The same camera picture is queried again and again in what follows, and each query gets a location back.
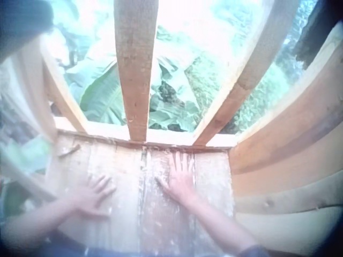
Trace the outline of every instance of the foliage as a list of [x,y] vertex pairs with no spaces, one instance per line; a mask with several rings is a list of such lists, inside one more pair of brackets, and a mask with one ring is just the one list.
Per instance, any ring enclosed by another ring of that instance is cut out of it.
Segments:
[[[315,1],[301,0],[292,30],[274,63],[221,133],[242,132],[251,126],[275,105],[302,74],[302,65],[292,56],[292,47]],[[70,4],[79,1],[62,2]],[[195,129],[217,97],[220,87],[225,84],[228,69],[234,65],[230,63],[233,60],[230,53],[240,54],[258,16],[256,1],[212,0],[211,4],[206,1],[199,4],[211,6],[210,11],[204,12],[206,19],[201,20],[202,15],[199,15],[200,20],[194,21],[191,15],[185,15],[175,17],[176,24],[185,23],[174,29],[169,30],[173,26],[170,21],[166,22],[166,27],[163,24],[158,26],[152,70],[151,128],[175,131]],[[76,10],[70,5],[69,18],[59,19],[57,26],[66,38],[69,52],[74,55],[70,65],[65,66],[70,90],[89,120],[124,125],[126,120],[116,64],[113,18],[108,16],[108,11],[98,12],[97,22],[90,33],[80,22],[83,18],[82,12],[78,11],[80,4],[75,6]],[[195,34],[193,31],[197,26],[203,26],[204,32]]]

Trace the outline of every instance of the curved wooden wall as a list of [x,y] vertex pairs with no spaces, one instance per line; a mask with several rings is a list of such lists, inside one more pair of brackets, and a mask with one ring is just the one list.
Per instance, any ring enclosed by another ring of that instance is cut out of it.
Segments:
[[309,256],[343,215],[343,25],[229,151],[236,219],[265,247]]

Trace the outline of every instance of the left hand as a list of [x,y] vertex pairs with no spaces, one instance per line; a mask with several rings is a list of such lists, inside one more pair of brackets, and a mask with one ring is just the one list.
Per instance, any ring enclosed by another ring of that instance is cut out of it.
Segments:
[[110,213],[98,208],[116,190],[113,186],[108,187],[110,180],[111,178],[105,175],[99,178],[90,176],[85,185],[68,191],[67,200],[86,216],[109,217]]

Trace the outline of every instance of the wood grain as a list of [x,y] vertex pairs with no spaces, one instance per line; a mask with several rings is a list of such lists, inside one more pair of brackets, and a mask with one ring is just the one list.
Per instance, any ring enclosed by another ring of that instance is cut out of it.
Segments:
[[298,0],[269,1],[243,58],[195,130],[194,145],[205,145],[235,115],[272,64],[292,26]]
[[77,131],[86,132],[87,118],[70,93],[64,77],[58,70],[56,61],[44,45],[44,38],[42,37],[41,40],[41,55],[44,61],[43,75],[48,95],[53,97],[61,114],[70,121]]
[[[234,199],[226,152],[195,154],[195,184],[200,196],[229,217],[233,216]],[[195,228],[195,256],[223,253],[198,221]]]
[[342,207],[283,215],[235,215],[268,249],[312,256],[343,214]]
[[337,24],[297,85],[230,151],[233,174],[291,157],[343,121],[342,59],[343,25]]
[[168,196],[155,176],[168,179],[169,153],[149,149],[141,215],[141,250],[155,255],[193,256],[190,215]]
[[342,169],[343,122],[324,138],[290,158],[253,172],[233,175],[234,195],[237,198],[288,191]]
[[247,214],[298,213],[337,205],[343,205],[343,170],[292,190],[235,198],[235,210]]
[[56,151],[76,144],[80,144],[76,152],[53,159],[45,185],[62,196],[67,188],[77,186],[87,175],[106,174],[117,190],[100,206],[103,211],[111,210],[110,219],[74,216],[59,229],[88,247],[139,252],[141,149],[123,148],[75,135],[59,135]]
[[93,143],[88,172],[111,176],[116,192],[100,207],[111,210],[108,220],[88,223],[88,245],[118,251],[139,252],[139,180],[141,149]]
[[146,141],[158,0],[115,0],[119,77],[130,139]]

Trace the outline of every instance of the wooden beam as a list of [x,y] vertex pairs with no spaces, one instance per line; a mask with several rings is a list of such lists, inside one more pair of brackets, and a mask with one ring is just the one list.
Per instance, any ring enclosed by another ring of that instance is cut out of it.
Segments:
[[54,143],[57,139],[54,118],[45,94],[40,39],[36,37],[13,54],[9,62],[11,95],[3,94],[16,113],[33,129]]
[[77,131],[86,132],[87,118],[71,95],[64,77],[58,70],[56,61],[44,42],[41,43],[41,55],[44,62],[43,75],[49,92],[48,95],[53,97],[61,114],[70,121]]
[[119,77],[130,139],[146,141],[158,0],[115,0]]
[[298,5],[298,0],[275,0],[272,6],[264,6],[262,22],[248,41],[243,58],[237,61],[228,84],[222,87],[196,128],[194,145],[207,144],[232,119],[258,85],[284,42]]
[[289,94],[233,148],[233,174],[254,171],[299,153],[343,121],[343,25],[332,30]]
[[271,194],[306,186],[343,170],[342,160],[343,122],[300,153],[253,172],[233,175],[234,196]]
[[84,135],[91,138],[112,141],[126,146],[156,146],[160,148],[183,148],[191,150],[225,150],[237,144],[236,135],[216,135],[207,146],[193,146],[192,133],[166,130],[147,131],[147,141],[130,140],[127,126],[87,122],[87,134],[76,132],[70,122],[64,117],[55,117],[57,129],[62,133]]
[[236,220],[267,249],[312,256],[342,214],[342,207],[330,207],[283,215],[237,213]]
[[292,190],[235,198],[235,210],[250,214],[299,213],[343,205],[343,170]]

